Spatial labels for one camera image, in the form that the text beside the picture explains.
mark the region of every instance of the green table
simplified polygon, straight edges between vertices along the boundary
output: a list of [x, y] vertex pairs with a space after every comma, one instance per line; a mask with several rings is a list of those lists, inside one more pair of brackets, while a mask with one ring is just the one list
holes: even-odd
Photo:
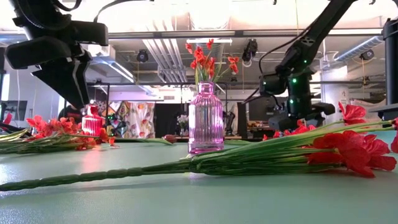
[[[391, 141], [394, 133], [383, 134]], [[171, 162], [186, 144], [0, 156], [0, 183]], [[154, 175], [0, 192], [0, 223], [398, 223], [398, 170], [377, 178], [307, 174]]]

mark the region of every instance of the metal beam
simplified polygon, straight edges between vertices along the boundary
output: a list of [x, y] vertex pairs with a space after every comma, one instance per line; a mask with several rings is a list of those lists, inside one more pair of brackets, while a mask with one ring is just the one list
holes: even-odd
[[[380, 28], [368, 29], [332, 29], [329, 37], [372, 37], [380, 35]], [[257, 30], [177, 30], [163, 32], [114, 32], [109, 33], [109, 40], [132, 39], [189, 39], [189, 38], [232, 38], [232, 37], [296, 37], [296, 29], [257, 29]], [[1, 41], [27, 40], [21, 31], [0, 31]]]
[[[385, 85], [385, 81], [367, 81], [367, 84], [381, 84]], [[110, 84], [111, 86], [134, 86], [134, 85], [195, 85], [195, 82], [185, 82], [185, 83], [179, 83], [179, 82], [147, 82], [143, 83], [140, 82], [139, 84], [137, 83], [87, 83], [88, 86], [108, 86]], [[218, 84], [222, 85], [258, 85], [259, 82], [218, 82]], [[310, 82], [310, 84], [324, 84], [324, 85], [330, 85], [330, 84], [340, 84], [340, 85], [353, 85], [353, 84], [363, 84], [362, 81], [321, 81], [321, 82]]]

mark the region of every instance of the white wall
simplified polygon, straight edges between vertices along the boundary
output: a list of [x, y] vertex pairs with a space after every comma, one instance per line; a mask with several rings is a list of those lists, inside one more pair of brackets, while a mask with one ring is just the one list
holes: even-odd
[[[17, 74], [19, 74], [19, 100], [27, 100], [25, 119], [31, 117], [33, 108], [33, 115], [41, 115], [45, 121], [58, 117], [58, 101], [60, 95], [44, 82], [30, 74], [31, 72], [36, 71], [37, 68], [29, 67], [28, 69], [17, 71], [13, 70], [6, 62], [4, 69], [10, 74], [8, 100], [18, 100]], [[20, 127], [28, 127], [26, 121], [17, 121], [17, 124]]]

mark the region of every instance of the vase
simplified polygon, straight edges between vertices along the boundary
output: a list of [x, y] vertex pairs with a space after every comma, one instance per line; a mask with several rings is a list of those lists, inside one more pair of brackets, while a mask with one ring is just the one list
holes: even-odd
[[190, 154], [224, 149], [223, 105], [213, 87], [212, 82], [200, 82], [198, 94], [189, 105]]

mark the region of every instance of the floral curtain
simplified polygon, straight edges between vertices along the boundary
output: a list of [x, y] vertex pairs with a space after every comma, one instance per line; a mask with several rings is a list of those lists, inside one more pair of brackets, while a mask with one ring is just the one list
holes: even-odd
[[129, 103], [129, 116], [126, 118], [127, 131], [124, 138], [154, 138], [154, 103]]

